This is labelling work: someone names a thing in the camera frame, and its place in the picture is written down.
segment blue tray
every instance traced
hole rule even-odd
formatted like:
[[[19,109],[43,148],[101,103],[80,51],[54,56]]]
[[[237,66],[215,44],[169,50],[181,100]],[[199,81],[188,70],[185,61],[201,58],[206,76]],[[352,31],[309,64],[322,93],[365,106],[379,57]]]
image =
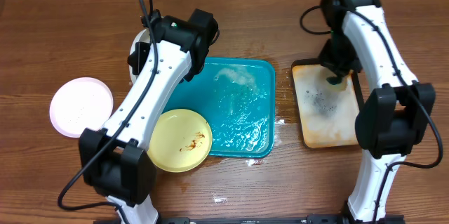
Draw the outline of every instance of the blue tray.
[[[163,112],[201,114],[212,129],[209,155],[266,157],[274,146],[275,82],[266,61],[206,58],[200,74],[177,85]]]

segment stain on yellow plate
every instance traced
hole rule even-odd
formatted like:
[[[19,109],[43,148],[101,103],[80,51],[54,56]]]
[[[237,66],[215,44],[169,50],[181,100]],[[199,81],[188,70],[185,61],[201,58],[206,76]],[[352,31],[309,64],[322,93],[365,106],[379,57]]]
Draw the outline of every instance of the stain on yellow plate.
[[[212,131],[198,113],[186,109],[168,111],[159,117],[149,143],[154,165],[170,172],[198,166],[212,147]]]

